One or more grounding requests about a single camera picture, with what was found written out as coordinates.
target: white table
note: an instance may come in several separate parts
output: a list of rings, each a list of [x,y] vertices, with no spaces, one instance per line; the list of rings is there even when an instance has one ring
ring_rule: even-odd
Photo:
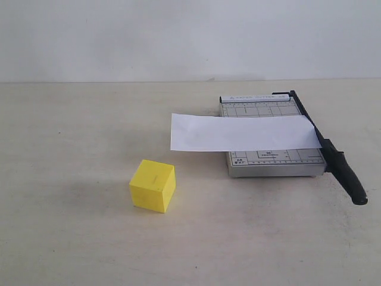
[[[296,90],[367,190],[331,174],[230,179],[170,149],[170,114]],[[381,278],[381,80],[0,85],[0,285],[366,285]],[[142,159],[174,164],[166,214],[132,206]]]

